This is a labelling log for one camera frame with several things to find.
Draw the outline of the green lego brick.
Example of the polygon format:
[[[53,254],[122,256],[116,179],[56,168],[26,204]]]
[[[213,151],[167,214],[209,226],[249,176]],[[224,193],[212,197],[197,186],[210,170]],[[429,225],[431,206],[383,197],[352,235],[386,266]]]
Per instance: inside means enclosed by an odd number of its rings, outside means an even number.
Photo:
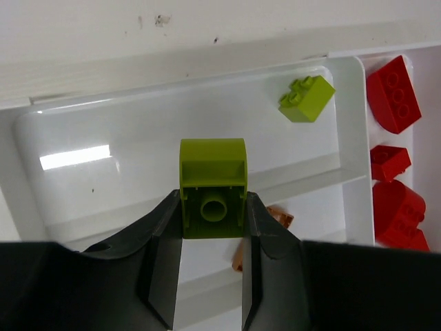
[[[247,175],[243,138],[183,139],[179,152],[183,237],[242,237]]]
[[[295,79],[279,98],[279,111],[293,123],[313,123],[336,89],[321,75]]]

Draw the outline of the red arch lego brick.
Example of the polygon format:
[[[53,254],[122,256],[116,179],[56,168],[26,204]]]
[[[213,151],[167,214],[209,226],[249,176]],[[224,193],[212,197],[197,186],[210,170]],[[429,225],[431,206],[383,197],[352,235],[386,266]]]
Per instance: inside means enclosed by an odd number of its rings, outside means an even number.
[[[414,230],[424,221],[425,211],[424,199],[402,182],[378,182],[373,187],[376,241],[389,248],[408,250]]]

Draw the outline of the brown lego plate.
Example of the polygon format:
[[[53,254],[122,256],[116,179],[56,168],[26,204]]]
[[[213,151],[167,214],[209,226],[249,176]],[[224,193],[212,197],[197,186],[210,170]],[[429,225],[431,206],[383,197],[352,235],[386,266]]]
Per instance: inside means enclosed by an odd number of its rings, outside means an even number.
[[[293,222],[294,216],[279,205],[267,205],[266,209],[272,219],[278,223],[278,225],[272,224],[270,228],[266,228],[266,230],[270,230],[268,234],[284,235]],[[244,239],[241,239],[232,258],[232,269],[235,272],[243,271],[243,245]]]

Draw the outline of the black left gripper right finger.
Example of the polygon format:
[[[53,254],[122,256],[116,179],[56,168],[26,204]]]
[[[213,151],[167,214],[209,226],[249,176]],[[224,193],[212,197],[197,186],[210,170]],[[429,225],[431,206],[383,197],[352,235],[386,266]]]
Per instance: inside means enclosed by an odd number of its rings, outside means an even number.
[[[244,218],[244,330],[439,330],[440,255],[302,241],[260,197]]]

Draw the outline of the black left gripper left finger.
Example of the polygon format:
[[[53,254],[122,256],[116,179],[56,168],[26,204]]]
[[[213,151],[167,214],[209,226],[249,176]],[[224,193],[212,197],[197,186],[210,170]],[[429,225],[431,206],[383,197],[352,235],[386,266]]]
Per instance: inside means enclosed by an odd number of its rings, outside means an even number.
[[[171,330],[183,240],[181,199],[79,252],[1,244],[2,330]]]

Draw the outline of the small red lego brick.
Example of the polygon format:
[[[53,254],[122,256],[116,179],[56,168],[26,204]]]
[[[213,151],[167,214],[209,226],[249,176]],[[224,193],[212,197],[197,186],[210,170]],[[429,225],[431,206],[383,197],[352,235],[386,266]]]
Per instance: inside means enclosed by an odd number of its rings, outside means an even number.
[[[408,150],[403,147],[377,145],[370,150],[371,178],[392,182],[411,166]]]

